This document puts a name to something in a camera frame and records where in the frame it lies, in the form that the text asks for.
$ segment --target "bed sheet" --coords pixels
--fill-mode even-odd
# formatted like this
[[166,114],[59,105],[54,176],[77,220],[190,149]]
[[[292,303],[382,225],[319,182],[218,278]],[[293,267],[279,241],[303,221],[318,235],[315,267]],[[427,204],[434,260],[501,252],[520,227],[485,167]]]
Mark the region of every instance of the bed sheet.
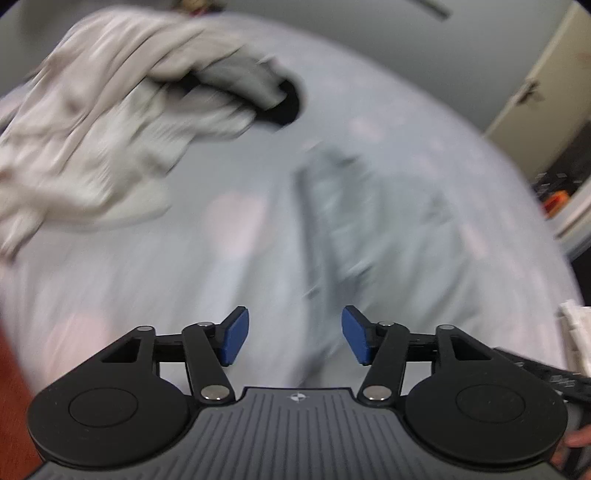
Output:
[[[356,388],[365,369],[344,342],[326,349],[310,337],[314,292],[293,178],[320,142],[358,155],[381,179],[387,211],[400,214],[381,237],[391,256],[380,288],[361,304],[372,320],[389,315],[424,333],[454,323],[491,346],[563,366],[555,313],[579,292],[508,160],[450,109],[365,58],[258,18],[219,21],[296,73],[303,116],[278,131],[194,142],[167,179],[173,207],[158,219],[92,233],[43,226],[0,283],[4,328],[33,390],[133,327],[179,333],[219,322],[237,304],[252,319],[229,369],[238,392]],[[433,246],[428,261],[417,236]],[[407,249],[404,268],[388,268]],[[424,374],[409,372],[407,386]]]

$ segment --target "blue gripper pad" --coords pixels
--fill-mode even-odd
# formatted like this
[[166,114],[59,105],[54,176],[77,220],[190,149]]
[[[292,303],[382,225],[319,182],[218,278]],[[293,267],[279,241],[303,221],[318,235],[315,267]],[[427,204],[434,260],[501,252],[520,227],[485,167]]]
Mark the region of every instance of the blue gripper pad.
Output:
[[349,342],[349,346],[357,361],[362,365],[371,365],[372,352],[368,345],[365,322],[369,323],[355,307],[345,307],[341,314],[343,335]]
[[220,348],[220,363],[223,367],[234,363],[248,336],[248,309],[243,308],[236,313],[238,314],[236,319],[233,319],[233,315],[231,315],[222,323],[222,326],[226,323],[229,324],[225,328],[222,347]]

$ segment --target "black hole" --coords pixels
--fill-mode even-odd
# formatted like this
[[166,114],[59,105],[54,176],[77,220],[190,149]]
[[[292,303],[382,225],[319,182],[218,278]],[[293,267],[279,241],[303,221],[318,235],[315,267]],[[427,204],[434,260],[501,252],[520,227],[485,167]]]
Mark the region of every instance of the black hole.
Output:
[[132,364],[138,359],[139,338],[132,338],[121,345],[115,352],[103,359],[106,364]]
[[476,347],[467,343],[463,338],[452,336],[453,353],[456,359],[464,360],[490,360],[491,357],[481,352]]

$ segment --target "crumpled towel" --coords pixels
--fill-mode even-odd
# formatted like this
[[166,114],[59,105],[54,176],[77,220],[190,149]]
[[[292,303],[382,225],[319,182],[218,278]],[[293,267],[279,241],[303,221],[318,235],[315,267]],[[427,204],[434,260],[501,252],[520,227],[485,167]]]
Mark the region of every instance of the crumpled towel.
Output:
[[[165,210],[157,179],[191,139],[239,134],[254,114],[206,87],[175,98],[161,82],[232,55],[252,59],[243,47],[214,21],[148,9],[110,8],[72,27],[0,137],[0,256],[44,219],[96,224]],[[267,108],[285,98],[260,85],[256,95]]]

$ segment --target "hand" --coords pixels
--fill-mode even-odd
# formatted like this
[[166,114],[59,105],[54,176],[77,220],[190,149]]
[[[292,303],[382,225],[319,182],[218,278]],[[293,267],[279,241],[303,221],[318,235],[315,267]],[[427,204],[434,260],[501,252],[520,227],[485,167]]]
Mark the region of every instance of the hand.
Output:
[[[550,462],[556,468],[562,468],[566,461],[566,457],[568,454],[569,448],[582,448],[591,446],[591,425],[587,425],[586,427],[577,430],[576,432],[571,432],[565,435],[565,437],[561,440],[558,448],[554,452]],[[586,471],[580,480],[591,480],[591,470]]]

